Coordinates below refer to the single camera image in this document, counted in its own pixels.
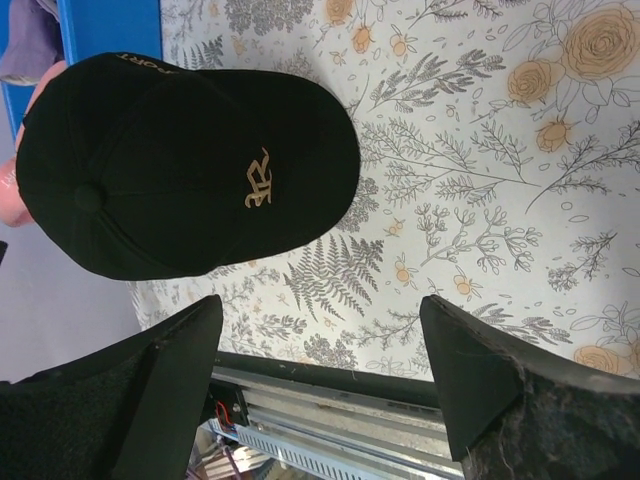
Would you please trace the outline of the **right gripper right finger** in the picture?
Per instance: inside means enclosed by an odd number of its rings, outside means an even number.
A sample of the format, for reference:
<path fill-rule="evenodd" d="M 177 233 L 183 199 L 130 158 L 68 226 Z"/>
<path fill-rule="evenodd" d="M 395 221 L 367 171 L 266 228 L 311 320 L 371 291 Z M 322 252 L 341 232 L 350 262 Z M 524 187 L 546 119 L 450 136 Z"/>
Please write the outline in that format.
<path fill-rule="evenodd" d="M 638 381 L 557 356 L 436 295 L 423 298 L 420 320 L 465 478 L 638 478 Z"/>

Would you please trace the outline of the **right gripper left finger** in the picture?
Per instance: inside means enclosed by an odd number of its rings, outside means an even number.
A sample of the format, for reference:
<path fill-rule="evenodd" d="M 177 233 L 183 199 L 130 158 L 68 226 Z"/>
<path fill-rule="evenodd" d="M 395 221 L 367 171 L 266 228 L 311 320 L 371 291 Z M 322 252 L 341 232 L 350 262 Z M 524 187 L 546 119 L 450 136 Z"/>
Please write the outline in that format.
<path fill-rule="evenodd" d="M 2 382 L 2 478 L 185 478 L 221 332 L 221 299 L 209 295 L 83 358 Z"/>

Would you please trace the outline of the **black baseball cap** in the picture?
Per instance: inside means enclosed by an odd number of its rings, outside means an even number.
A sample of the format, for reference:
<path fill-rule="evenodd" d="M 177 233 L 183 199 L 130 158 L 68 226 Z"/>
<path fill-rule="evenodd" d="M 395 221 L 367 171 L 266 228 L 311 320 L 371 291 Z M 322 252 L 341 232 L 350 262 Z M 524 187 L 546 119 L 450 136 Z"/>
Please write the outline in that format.
<path fill-rule="evenodd" d="M 357 134 L 322 86 L 103 53 L 50 80 L 16 155 L 44 233 L 114 280 L 195 277 L 305 246 L 350 208 Z"/>

